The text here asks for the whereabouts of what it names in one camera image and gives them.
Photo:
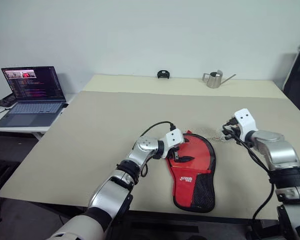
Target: table surface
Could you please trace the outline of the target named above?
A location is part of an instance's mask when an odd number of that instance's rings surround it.
[[[67,103],[70,103],[74,98],[76,94],[69,93],[65,94],[65,99]],[[54,124],[59,116],[64,112],[64,108],[60,111],[59,115],[55,118],[55,120],[52,122]],[[0,119],[7,113],[8,111],[4,111],[0,113]],[[10,132],[10,133],[45,133],[49,130],[50,126],[23,126],[23,127],[0,127],[0,132]]]
[[[108,76],[97,76],[88,84],[94,87],[85,90],[96,90],[93,82],[102,79],[103,86],[113,85]],[[264,82],[265,88],[272,86]],[[159,87],[166,83],[156,84]],[[82,91],[7,181],[0,197],[87,206],[96,187],[125,158],[140,133],[153,123],[169,120],[182,131],[206,137],[215,149],[216,206],[203,215],[249,219],[269,194],[268,176],[244,148],[232,140],[221,142],[215,137],[235,111],[248,108],[259,129],[284,134],[300,158],[300,111],[274,87],[278,97],[127,93],[120,92],[118,86],[116,92]],[[167,131],[169,128],[162,125],[149,135],[159,138]],[[131,210],[202,214],[180,210],[173,204],[173,182],[165,160],[151,160],[148,166],[148,175],[132,191]],[[278,204],[274,196],[258,217],[276,219]]]

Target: laptop trackpad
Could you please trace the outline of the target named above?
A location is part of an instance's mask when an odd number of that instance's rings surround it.
[[[6,126],[28,126],[33,122],[36,116],[36,114],[18,114],[13,116]]]

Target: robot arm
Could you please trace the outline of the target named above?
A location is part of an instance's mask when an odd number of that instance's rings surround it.
[[[96,189],[88,209],[75,216],[48,240],[102,240],[111,222],[129,209],[131,191],[138,183],[142,169],[151,158],[165,158],[168,151],[184,142],[182,132],[175,128],[163,138],[141,136],[126,158]]]
[[[282,134],[258,130],[248,109],[237,111],[223,128],[225,139],[235,138],[260,152],[268,167],[270,183],[283,204],[277,208],[282,232],[287,240],[300,238],[300,161],[293,146]]]

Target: printed logo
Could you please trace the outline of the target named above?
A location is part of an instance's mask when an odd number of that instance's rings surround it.
[[[186,182],[191,183],[192,182],[192,177],[190,177],[190,176],[181,176],[179,180],[180,181],[185,180]]]

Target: floor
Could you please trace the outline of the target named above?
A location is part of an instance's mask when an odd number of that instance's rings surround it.
[[[21,162],[38,142],[36,138],[0,136],[0,160]],[[5,199],[1,201],[0,240],[44,240],[51,236],[62,222],[67,219],[40,208],[29,202]],[[183,225],[193,225],[191,222],[183,222]],[[245,240],[247,228],[242,225],[196,222],[198,232],[178,232],[166,229],[140,229],[133,228],[128,238],[133,240]],[[204,236],[191,238],[192,235]],[[111,232],[111,239],[116,237],[116,229]]]

